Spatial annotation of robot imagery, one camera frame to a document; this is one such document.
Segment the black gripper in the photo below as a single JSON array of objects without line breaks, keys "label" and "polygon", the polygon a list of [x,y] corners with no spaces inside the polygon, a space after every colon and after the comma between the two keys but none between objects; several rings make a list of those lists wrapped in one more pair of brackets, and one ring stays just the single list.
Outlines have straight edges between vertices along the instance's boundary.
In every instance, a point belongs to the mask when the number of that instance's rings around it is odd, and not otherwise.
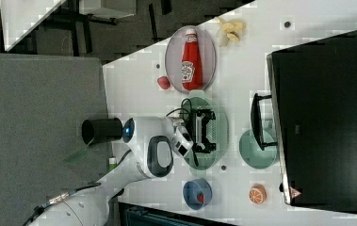
[{"label": "black gripper", "polygon": [[217,149],[216,143],[210,143],[206,138],[206,125],[216,119],[215,112],[211,109],[198,109],[192,111],[192,135],[195,153],[211,153]]}]

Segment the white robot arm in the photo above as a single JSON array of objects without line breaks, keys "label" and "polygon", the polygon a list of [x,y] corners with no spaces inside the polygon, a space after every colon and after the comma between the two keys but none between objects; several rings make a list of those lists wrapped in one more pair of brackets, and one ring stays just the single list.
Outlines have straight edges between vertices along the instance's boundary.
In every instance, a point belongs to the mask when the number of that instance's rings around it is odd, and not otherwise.
[{"label": "white robot arm", "polygon": [[212,153],[217,144],[207,130],[216,119],[210,109],[185,109],[182,117],[134,117],[122,128],[129,147],[116,168],[90,186],[61,194],[35,208],[24,226],[104,226],[109,201],[131,183],[167,176],[173,157],[203,164],[202,153]]}]

